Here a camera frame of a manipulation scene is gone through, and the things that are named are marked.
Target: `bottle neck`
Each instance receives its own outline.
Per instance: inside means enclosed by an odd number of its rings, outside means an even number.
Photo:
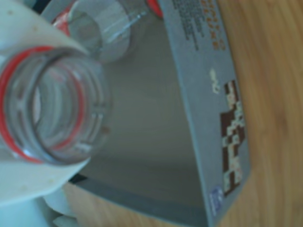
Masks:
[[[99,63],[74,49],[39,47],[16,54],[0,80],[0,134],[14,153],[66,165],[100,148],[110,93]]]

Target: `logo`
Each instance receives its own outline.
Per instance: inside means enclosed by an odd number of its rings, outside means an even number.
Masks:
[[[215,187],[209,197],[213,215],[216,216],[223,204],[224,193],[222,188],[220,186]]]

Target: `wooden surface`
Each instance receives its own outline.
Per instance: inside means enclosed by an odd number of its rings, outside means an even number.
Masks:
[[[220,227],[302,227],[303,0],[219,3],[241,86],[252,161],[250,180]],[[70,198],[81,195],[85,204],[85,209],[76,208],[84,227],[170,226],[69,187]],[[102,217],[92,215],[94,210]]]
[[[96,197],[72,184],[65,193],[82,227],[174,227]]]

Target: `gray box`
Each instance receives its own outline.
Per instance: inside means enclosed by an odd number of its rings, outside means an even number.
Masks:
[[[44,16],[53,20],[70,3],[62,2]],[[112,135],[72,182],[146,215],[213,227],[250,173],[228,39],[215,0],[160,3],[165,25],[159,20],[136,52],[104,66]]]

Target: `glass jar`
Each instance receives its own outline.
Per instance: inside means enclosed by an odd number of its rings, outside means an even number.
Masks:
[[[101,65],[70,48],[0,54],[0,144],[34,163],[68,165],[100,151],[111,97]]]
[[[161,11],[156,0],[76,0],[53,25],[102,63],[131,52]]]

